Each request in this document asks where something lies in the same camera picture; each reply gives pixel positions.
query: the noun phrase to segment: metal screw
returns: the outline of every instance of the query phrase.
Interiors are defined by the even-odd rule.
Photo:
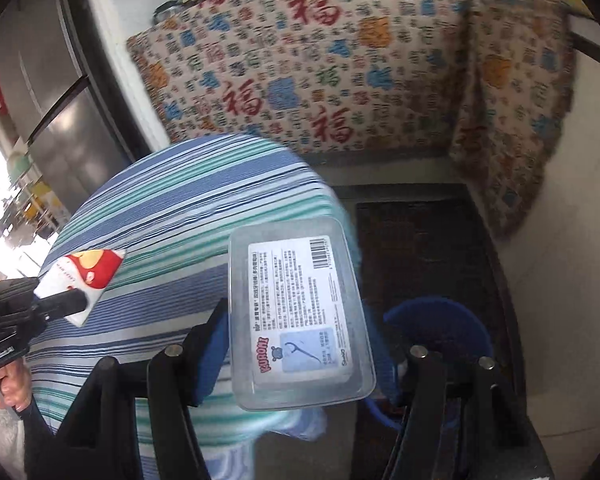
[[[485,370],[493,370],[496,367],[496,361],[487,356],[478,359],[478,364]]]
[[[182,354],[182,346],[169,345],[169,346],[167,346],[167,348],[164,349],[164,353],[168,357],[178,357],[180,354]]]
[[[423,359],[427,356],[427,354],[429,353],[429,350],[424,348],[424,346],[422,346],[422,345],[413,345],[411,347],[411,349],[409,350],[409,353],[412,356],[417,357],[418,359]]]

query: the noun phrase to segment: snack packet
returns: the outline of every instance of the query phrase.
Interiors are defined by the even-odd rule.
[[[34,293],[46,298],[71,288],[82,290],[87,296],[87,308],[65,317],[69,323],[82,326],[118,270],[125,252],[94,249],[62,256],[42,277]]]

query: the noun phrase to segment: transparent plastic box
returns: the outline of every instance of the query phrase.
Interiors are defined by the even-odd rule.
[[[337,220],[236,229],[229,313],[233,390],[245,410],[336,404],[374,389],[362,302]]]

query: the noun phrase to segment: blue square on label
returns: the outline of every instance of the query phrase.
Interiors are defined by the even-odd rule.
[[[338,366],[333,328],[285,332],[280,335],[280,346],[283,372],[311,372]]]

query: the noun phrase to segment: table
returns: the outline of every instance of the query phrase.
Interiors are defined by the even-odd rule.
[[[109,180],[65,226],[41,270],[78,250],[127,251],[83,327],[57,320],[33,342],[27,362],[47,423],[58,428],[100,358],[149,359],[208,319],[228,293],[234,228],[321,215],[343,224],[358,262],[352,227],[333,191],[288,149],[247,135],[174,144]],[[227,358],[211,396],[190,409],[213,478],[253,476],[252,443],[264,431],[315,438],[324,430],[320,409],[241,410],[228,364]],[[157,478],[146,399],[136,401],[136,413],[144,478]]]

